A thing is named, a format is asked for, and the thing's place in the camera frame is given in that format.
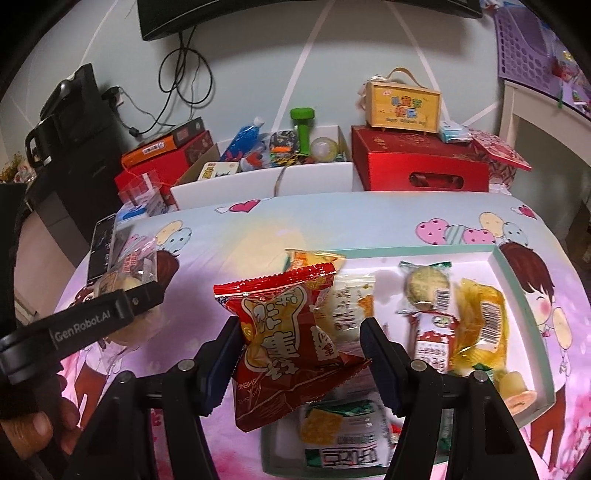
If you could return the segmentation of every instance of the red box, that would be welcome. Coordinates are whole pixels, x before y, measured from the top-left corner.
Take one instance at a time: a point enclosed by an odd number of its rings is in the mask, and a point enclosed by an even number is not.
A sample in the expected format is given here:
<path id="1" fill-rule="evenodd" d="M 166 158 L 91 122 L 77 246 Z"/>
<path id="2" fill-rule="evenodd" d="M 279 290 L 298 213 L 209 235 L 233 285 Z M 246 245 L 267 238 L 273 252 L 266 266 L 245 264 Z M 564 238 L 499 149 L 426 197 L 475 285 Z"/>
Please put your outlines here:
<path id="1" fill-rule="evenodd" d="M 177 150 L 150 158 L 147 161 L 124 170 L 115 177 L 115 184 L 119 191 L 121 191 L 137 176 L 154 170 L 162 182 L 162 187 L 160 188 L 162 198 L 167 205 L 174 205 L 174 198 L 170 193 L 170 188 L 174 186 L 177 180 L 191 165 L 212 147 L 212 136 L 206 130 Z"/>
<path id="2" fill-rule="evenodd" d="M 352 127 L 352 156 L 365 190 L 488 192 L 488 163 L 473 147 L 433 134 Z"/>

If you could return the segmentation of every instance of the wall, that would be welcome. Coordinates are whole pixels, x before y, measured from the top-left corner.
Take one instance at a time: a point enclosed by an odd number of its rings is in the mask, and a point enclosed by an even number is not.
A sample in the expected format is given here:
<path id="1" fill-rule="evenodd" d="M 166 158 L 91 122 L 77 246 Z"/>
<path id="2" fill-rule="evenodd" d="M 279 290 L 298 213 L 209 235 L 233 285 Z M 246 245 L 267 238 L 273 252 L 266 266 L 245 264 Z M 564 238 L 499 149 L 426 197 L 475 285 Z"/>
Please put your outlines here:
<path id="1" fill-rule="evenodd" d="M 572 151 L 525 120 L 515 149 L 532 171 L 518 170 L 511 193 L 530 205 L 561 242 L 591 192 L 591 168 Z"/>
<path id="2" fill-rule="evenodd" d="M 82 0 L 39 42 L 0 103 L 8 154 L 22 151 L 55 85 L 83 63 L 92 62 L 102 89 L 121 85 L 141 108 L 159 112 L 165 95 L 157 87 L 158 67 L 177 45 L 175 36 L 141 40 L 134 0 Z M 496 129 L 496 40 L 488 16 L 478 21 L 379 0 L 288 2 L 202 24 L 193 47 L 215 74 L 215 96 L 199 110 L 215 140 L 231 138 L 256 115 L 269 129 L 288 128 L 295 106 L 312 106 L 320 125 L 348 131 L 363 122 L 355 108 L 362 83 L 396 66 L 441 89 L 451 118 Z M 172 68 L 165 66 L 165 85 Z M 207 89 L 204 71 L 197 96 Z M 172 123 L 190 115 L 180 102 L 168 112 Z M 151 124 L 129 102 L 121 115 L 139 129 Z"/>
<path id="3" fill-rule="evenodd" d="M 0 171 L 8 163 L 8 153 L 6 152 L 6 146 L 4 145 L 4 137 L 0 130 Z"/>

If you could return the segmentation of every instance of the packaged cookie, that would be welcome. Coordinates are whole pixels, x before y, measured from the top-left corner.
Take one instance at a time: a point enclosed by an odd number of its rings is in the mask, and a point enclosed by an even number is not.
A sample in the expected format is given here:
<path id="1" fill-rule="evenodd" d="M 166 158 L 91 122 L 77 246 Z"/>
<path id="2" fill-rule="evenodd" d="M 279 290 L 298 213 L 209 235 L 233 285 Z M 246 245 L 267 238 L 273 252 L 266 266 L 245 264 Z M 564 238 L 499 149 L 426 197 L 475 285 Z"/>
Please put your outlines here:
<path id="1" fill-rule="evenodd" d="M 402 261 L 398 266 L 404 273 L 405 297 L 399 313 L 448 311 L 451 302 L 451 262 L 415 265 Z"/>
<path id="2" fill-rule="evenodd" d="M 321 263 L 332 263 L 335 270 L 339 271 L 345 263 L 345 257 L 329 252 L 308 252 L 306 250 L 286 248 L 285 253 L 287 253 L 287 271 Z"/>
<path id="3" fill-rule="evenodd" d="M 392 459 L 394 435 L 378 393 L 306 405 L 300 423 L 308 467 L 386 467 Z"/>
<path id="4" fill-rule="evenodd" d="M 509 337 L 505 297 L 494 287 L 464 278 L 456 298 L 460 325 L 452 368 L 462 372 L 481 364 L 493 372 L 504 371 Z"/>
<path id="5" fill-rule="evenodd" d="M 312 265 L 273 277 L 216 285 L 216 300 L 240 319 L 246 348 L 234 373 L 236 426 L 272 423 L 318 400 L 364 369 L 362 357 L 339 352 L 316 323 L 335 267 Z"/>

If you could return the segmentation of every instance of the biscuit package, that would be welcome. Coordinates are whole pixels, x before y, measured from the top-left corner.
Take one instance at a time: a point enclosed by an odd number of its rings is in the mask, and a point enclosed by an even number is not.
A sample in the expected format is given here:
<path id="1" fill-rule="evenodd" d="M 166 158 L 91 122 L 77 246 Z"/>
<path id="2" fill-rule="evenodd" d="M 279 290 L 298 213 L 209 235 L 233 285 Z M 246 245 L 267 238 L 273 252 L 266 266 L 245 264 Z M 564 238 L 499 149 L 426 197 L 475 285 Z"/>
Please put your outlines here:
<path id="1" fill-rule="evenodd" d="M 316 312 L 317 323 L 338 347 L 359 344 L 359 328 L 374 316 L 375 277 L 336 275 L 325 304 Z"/>
<path id="2" fill-rule="evenodd" d="M 300 424 L 308 467 L 386 467 L 397 443 L 378 393 L 306 405 Z"/>
<path id="3" fill-rule="evenodd" d="M 451 262 L 415 265 L 402 261 L 398 266 L 405 275 L 404 301 L 399 313 L 448 311 L 451 302 Z"/>
<path id="4" fill-rule="evenodd" d="M 297 270 L 298 268 L 320 263 L 332 263 L 335 270 L 339 271 L 345 263 L 345 257 L 329 252 L 308 252 L 306 250 L 287 248 L 285 253 L 287 253 L 287 270 Z"/>
<path id="5" fill-rule="evenodd" d="M 505 370 L 509 323 L 503 294 L 487 285 L 463 278 L 456 292 L 460 325 L 452 368 L 458 372 L 484 365 Z"/>
<path id="6" fill-rule="evenodd" d="M 341 353 L 316 323 L 335 277 L 331 263 L 216 285 L 216 300 L 240 319 L 246 348 L 234 373 L 236 426 L 272 423 L 316 401 L 367 366 Z"/>

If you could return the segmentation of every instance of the gift box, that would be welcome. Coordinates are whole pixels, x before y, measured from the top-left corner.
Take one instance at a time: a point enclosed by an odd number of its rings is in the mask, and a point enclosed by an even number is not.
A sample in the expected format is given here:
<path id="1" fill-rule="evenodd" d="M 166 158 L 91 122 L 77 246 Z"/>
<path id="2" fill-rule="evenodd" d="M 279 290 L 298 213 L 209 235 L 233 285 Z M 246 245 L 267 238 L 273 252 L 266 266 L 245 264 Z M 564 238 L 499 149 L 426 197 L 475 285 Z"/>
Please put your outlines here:
<path id="1" fill-rule="evenodd" d="M 389 79 L 396 72 L 405 73 L 417 86 L 391 82 Z M 441 92 L 423 87 L 405 68 L 394 69 L 384 81 L 370 80 L 365 97 L 366 119 L 372 127 L 434 134 L 439 130 Z"/>
<path id="2" fill-rule="evenodd" d="M 160 193 L 167 205 L 174 205 L 174 198 L 170 188 L 177 180 L 213 147 L 212 136 L 209 131 L 203 132 L 181 148 L 164 153 L 158 157 L 150 158 L 138 165 L 128 168 L 115 177 L 115 183 L 119 191 L 134 178 L 154 170 L 162 182 Z"/>
<path id="3" fill-rule="evenodd" d="M 472 145 L 479 157 L 489 164 L 489 182 L 510 188 L 517 169 L 530 171 L 526 160 L 496 135 L 470 128 Z"/>
<path id="4" fill-rule="evenodd" d="M 365 190 L 488 192 L 488 162 L 433 134 L 352 127 L 352 157 Z"/>

